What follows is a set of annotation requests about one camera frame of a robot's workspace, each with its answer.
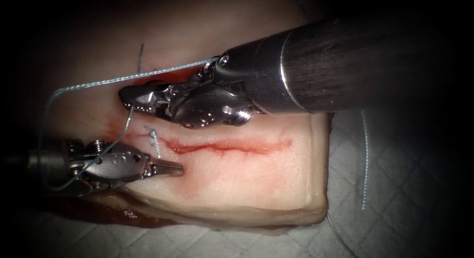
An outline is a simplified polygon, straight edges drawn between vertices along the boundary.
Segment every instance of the blood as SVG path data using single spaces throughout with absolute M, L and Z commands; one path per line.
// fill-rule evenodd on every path
M 153 76 L 147 76 L 147 77 L 142 77 L 142 78 L 137 78 L 136 80 L 133 81 L 134 86 L 139 86 L 139 85 L 144 85 L 150 81 L 153 80 L 163 80 L 167 83 L 180 83 L 180 82 L 186 82 L 188 78 L 194 74 L 199 68 L 202 66 L 194 66 L 190 68 L 185 68 L 181 69 L 178 71 L 173 71 L 173 72 L 168 72 L 168 73 L 163 73 L 159 75 L 153 75 Z
M 199 150 L 208 150 L 214 153 L 221 153 L 225 151 L 241 151 L 246 153 L 255 153 L 255 154 L 270 154 L 276 151 L 281 151 L 283 149 L 289 148 L 291 146 L 290 139 L 281 139 L 275 143 L 248 143 L 243 140 L 237 139 L 228 139 L 219 142 L 202 144 L 202 145 L 182 145 L 178 142 L 177 139 L 164 140 L 166 147 L 173 150 L 177 155 L 182 155 L 190 152 L 195 152 Z

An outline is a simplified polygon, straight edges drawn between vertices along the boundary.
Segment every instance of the screw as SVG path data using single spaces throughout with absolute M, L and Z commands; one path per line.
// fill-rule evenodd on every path
M 226 54 L 219 59 L 219 66 L 224 66 L 229 61 L 229 55 Z

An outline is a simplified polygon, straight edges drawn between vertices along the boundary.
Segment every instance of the white fat tissue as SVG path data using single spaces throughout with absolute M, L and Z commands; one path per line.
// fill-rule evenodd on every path
M 134 131 L 153 126 L 135 123 Z M 120 198 L 101 198 L 99 203 L 179 223 L 222 227 L 308 225 L 326 216 L 326 113 L 257 115 L 239 128 L 165 127 L 157 132 L 162 159 L 182 163 L 184 175 L 124 186 L 142 205 Z M 132 145 L 154 153 L 145 136 Z

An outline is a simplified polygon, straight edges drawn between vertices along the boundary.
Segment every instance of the red incision line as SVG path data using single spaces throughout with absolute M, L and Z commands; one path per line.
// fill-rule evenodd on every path
M 125 137 L 127 138 L 134 138 L 134 137 L 149 137 L 150 135 L 147 133 L 143 134 L 136 134 L 136 133 L 129 133 Z M 196 152 L 199 150 L 207 149 L 213 152 L 223 152 L 223 151 L 241 151 L 247 153 L 255 153 L 255 154 L 270 154 L 273 152 L 281 151 L 283 149 L 287 149 L 291 146 L 291 139 L 279 139 L 275 143 L 248 143 L 248 141 L 244 140 L 223 140 L 209 144 L 201 144 L 201 145 L 183 145 L 179 143 L 177 139 L 166 140 L 162 137 L 158 138 L 161 142 L 164 142 L 166 147 L 172 150 L 177 155 L 182 155 L 186 153 Z
M 173 71 L 169 73 L 139 78 L 133 82 L 133 85 L 135 86 L 144 85 L 147 82 L 152 81 L 152 80 L 164 80 L 167 83 L 185 82 L 193 73 L 195 73 L 201 67 L 202 65 L 199 65 L 199 66 L 186 68 L 186 69 L 182 69 L 178 71 Z M 135 122 L 136 122 L 136 119 L 140 119 L 140 120 L 151 123 L 153 122 L 154 118 L 150 116 L 139 116 L 139 114 L 137 114 L 134 117 L 134 119 L 135 119 L 134 120 Z M 109 131 L 107 132 L 105 139 L 112 142 L 123 131 L 123 122 L 119 121 L 116 115 L 110 115 L 108 118 L 107 127 Z M 134 137 L 143 137 L 143 136 L 149 137 L 150 135 L 148 133 L 133 133 L 129 131 L 125 135 L 125 138 L 122 139 L 122 141 L 126 144 L 130 144 Z M 249 143 L 249 141 L 244 141 L 244 140 L 225 140 L 225 141 L 202 144 L 202 145 L 182 145 L 179 143 L 177 139 L 172 139 L 172 140 L 165 140 L 163 138 L 159 138 L 159 139 L 162 142 L 164 142 L 166 146 L 177 155 L 196 152 L 203 149 L 207 149 L 215 153 L 221 153 L 221 154 L 224 151 L 232 151 L 232 150 L 238 150 L 241 152 L 255 153 L 255 154 L 269 154 L 272 152 L 286 149 L 289 146 L 291 146 L 290 139 L 279 139 L 277 142 L 274 142 L 274 143 L 262 142 L 262 143 L 255 143 L 255 144 Z

